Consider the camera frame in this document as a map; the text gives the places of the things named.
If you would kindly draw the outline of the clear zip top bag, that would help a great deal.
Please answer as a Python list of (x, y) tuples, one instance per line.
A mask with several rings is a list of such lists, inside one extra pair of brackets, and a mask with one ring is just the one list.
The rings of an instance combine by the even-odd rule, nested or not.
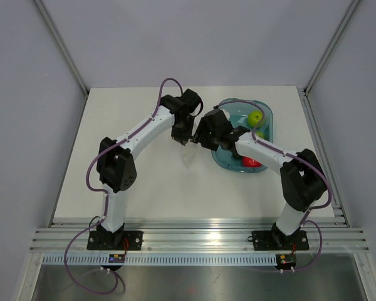
[(181, 150), (181, 159), (184, 167), (189, 170), (195, 163), (201, 147), (199, 144), (188, 143)]

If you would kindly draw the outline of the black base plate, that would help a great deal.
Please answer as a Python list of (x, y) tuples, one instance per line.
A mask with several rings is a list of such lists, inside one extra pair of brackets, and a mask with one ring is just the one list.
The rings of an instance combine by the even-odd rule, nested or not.
[(142, 231), (121, 230), (117, 233), (91, 231), (86, 248), (93, 251), (140, 251), (142, 242)]
[(253, 231), (247, 240), (255, 251), (307, 251), (310, 249), (305, 231), (298, 230), (292, 235), (277, 235), (271, 230)]

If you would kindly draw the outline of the red apple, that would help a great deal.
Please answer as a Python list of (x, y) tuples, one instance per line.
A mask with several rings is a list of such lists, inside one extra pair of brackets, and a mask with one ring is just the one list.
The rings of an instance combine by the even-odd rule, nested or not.
[(262, 163), (250, 158), (250, 157), (243, 157), (242, 158), (242, 164), (244, 167), (247, 168), (260, 168), (262, 167)]

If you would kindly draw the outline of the aluminium frame post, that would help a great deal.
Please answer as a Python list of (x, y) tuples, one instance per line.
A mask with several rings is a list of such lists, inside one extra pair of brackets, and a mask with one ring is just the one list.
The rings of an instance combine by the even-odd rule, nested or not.
[(53, 42), (60, 52), (63, 61), (67, 65), (73, 79), (76, 81), (76, 84), (78, 85), (84, 97), (88, 98), (89, 88), (87, 87), (80, 71), (78, 70), (77, 65), (74, 62), (74, 59), (72, 58), (63, 38), (61, 37), (57, 25), (54, 22), (54, 19), (52, 18), (48, 8), (46, 7), (46, 4), (41, 0), (32, 0), (32, 3), (37, 9), (38, 14), (41, 16), (44, 25), (46, 26)]
[(310, 95), (311, 91), (316, 85), (318, 79), (320, 78), (330, 58), (332, 57), (333, 52), (338, 46), (342, 36), (345, 34), (352, 18), (354, 17), (362, 3), (362, 0), (351, 0), (349, 5), (347, 6), (337, 27), (335, 28), (331, 38), (329, 39), (329, 42), (325, 50), (323, 51), (321, 58), (319, 59), (315, 69), (313, 70), (310, 79), (307, 81), (305, 87), (303, 88), (303, 93), (306, 97)]

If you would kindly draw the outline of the right aluminium frame post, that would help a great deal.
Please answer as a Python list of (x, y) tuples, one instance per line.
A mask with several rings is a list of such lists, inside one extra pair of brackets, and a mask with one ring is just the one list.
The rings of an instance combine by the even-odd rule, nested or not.
[(362, 3), (362, 0), (351, 0), (349, 5), (347, 6), (337, 27), (335, 28), (331, 38), (329, 39), (329, 42), (325, 50), (323, 51), (321, 58), (319, 59), (315, 69), (313, 70), (310, 79), (307, 81), (305, 87), (303, 88), (303, 93), (306, 97), (310, 95), (311, 91), (316, 85), (318, 79), (320, 78), (330, 58), (332, 57), (333, 52), (338, 46), (342, 36), (345, 34), (352, 18), (354, 17)]

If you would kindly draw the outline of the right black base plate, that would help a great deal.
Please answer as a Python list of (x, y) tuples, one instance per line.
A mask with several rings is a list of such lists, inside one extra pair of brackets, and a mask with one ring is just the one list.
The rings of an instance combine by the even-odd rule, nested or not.
[(292, 235), (277, 235), (271, 230), (253, 231), (247, 240), (255, 251), (307, 251), (310, 249), (305, 231), (298, 230)]

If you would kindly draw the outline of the left aluminium frame post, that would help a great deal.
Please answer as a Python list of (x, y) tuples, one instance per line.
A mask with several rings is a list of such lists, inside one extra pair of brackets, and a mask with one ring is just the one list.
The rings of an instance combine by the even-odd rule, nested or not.
[(89, 88), (87, 87), (80, 71), (78, 70), (77, 65), (74, 62), (74, 59), (72, 58), (63, 38), (61, 37), (57, 25), (54, 22), (54, 19), (52, 18), (48, 8), (46, 7), (46, 4), (41, 0), (32, 0), (32, 3), (37, 9), (38, 14), (41, 16), (44, 25), (46, 26), (53, 42), (60, 52), (63, 61), (67, 65), (73, 79), (76, 81), (76, 84), (78, 85), (84, 97), (88, 98)]

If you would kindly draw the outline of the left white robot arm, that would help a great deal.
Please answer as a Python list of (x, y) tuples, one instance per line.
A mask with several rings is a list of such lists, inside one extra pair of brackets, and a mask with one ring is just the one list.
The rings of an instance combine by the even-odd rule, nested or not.
[(179, 97), (160, 98), (155, 112), (125, 135), (100, 143), (97, 172), (104, 191), (103, 222), (89, 234), (89, 250), (140, 250), (142, 232), (125, 231), (125, 209), (128, 189), (137, 178), (135, 160), (162, 132), (171, 131), (171, 138), (186, 145), (192, 138), (194, 111), (203, 109), (200, 96), (187, 89)]

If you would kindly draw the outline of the small circuit board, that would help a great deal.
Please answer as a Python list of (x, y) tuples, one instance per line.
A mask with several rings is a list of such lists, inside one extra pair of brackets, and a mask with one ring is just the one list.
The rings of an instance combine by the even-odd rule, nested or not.
[(290, 269), (295, 267), (297, 262), (296, 254), (276, 255), (276, 263), (279, 268)]
[(125, 255), (123, 254), (109, 254), (109, 263), (124, 263)]

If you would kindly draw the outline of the green apple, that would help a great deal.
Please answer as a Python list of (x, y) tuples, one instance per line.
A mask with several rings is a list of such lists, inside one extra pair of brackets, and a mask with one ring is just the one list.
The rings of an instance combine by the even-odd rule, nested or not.
[(251, 129), (262, 126), (264, 122), (264, 114), (260, 110), (252, 111), (247, 117), (247, 124)]

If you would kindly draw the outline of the right small circuit board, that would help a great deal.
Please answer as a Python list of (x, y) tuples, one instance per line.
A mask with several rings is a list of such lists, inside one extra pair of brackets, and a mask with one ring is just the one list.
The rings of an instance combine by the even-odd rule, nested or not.
[(296, 254), (276, 255), (276, 263), (279, 268), (290, 269), (295, 267), (297, 262)]

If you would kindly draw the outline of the yellow-green bumpy fruit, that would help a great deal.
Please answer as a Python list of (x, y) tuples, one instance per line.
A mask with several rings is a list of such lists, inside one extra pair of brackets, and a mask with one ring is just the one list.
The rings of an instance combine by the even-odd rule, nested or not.
[(262, 132), (260, 132), (260, 131), (256, 131), (255, 132), (255, 137), (257, 139), (264, 139), (265, 138), (264, 134)]

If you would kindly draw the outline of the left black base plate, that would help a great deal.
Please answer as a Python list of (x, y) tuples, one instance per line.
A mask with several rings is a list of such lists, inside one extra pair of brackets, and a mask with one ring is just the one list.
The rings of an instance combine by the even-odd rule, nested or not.
[(142, 231), (121, 230), (117, 233), (91, 231), (86, 248), (93, 251), (140, 251), (142, 242)]

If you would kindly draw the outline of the aluminium mounting rail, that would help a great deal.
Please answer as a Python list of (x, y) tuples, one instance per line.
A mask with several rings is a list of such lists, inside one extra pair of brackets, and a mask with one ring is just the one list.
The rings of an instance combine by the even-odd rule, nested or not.
[[(368, 253), (365, 234), (347, 225), (343, 218), (316, 219), (324, 253)], [(30, 246), (37, 253), (60, 252), (87, 226), (84, 219), (57, 219), (48, 228), (38, 228)], [(248, 236), (271, 225), (255, 219), (148, 220), (128, 219), (127, 230), (143, 233), (142, 253), (252, 253)]]

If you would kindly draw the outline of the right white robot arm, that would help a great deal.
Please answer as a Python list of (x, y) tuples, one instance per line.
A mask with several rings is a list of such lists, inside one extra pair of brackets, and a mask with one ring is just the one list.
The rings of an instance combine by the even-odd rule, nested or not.
[(254, 159), (280, 176), (286, 204), (270, 231), (279, 249), (292, 244), (312, 211), (332, 201), (331, 186), (313, 151), (293, 154), (260, 138), (254, 129), (233, 127), (220, 108), (201, 118), (192, 141), (212, 151), (222, 148), (236, 157)]

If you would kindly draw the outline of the teal plastic tray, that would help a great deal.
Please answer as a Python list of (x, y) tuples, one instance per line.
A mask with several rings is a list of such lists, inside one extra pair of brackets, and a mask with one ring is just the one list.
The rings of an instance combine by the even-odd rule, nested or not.
[[(233, 150), (224, 150), (219, 147), (212, 151), (212, 158), (222, 168), (243, 173), (257, 173), (267, 168), (279, 173), (281, 163), (274, 150), (265, 147), (266, 144), (272, 146), (274, 139), (273, 132), (273, 113), (270, 107), (256, 100), (242, 100), (238, 98), (228, 98), (217, 105), (222, 109), (232, 127), (236, 130), (243, 130), (239, 139), (233, 144), (236, 147), (236, 153)], [(262, 126), (251, 129), (247, 124), (248, 115), (254, 111), (260, 110), (264, 114)], [(255, 132), (260, 131), (264, 134), (264, 139), (257, 139)], [(247, 168), (242, 164), (243, 157), (250, 157), (260, 163), (260, 168)]]

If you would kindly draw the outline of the left small circuit board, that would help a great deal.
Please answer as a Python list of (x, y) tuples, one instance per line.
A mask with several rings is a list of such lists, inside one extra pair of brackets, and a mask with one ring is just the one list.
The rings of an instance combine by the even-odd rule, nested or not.
[(125, 255), (123, 254), (109, 254), (109, 263), (124, 263)]

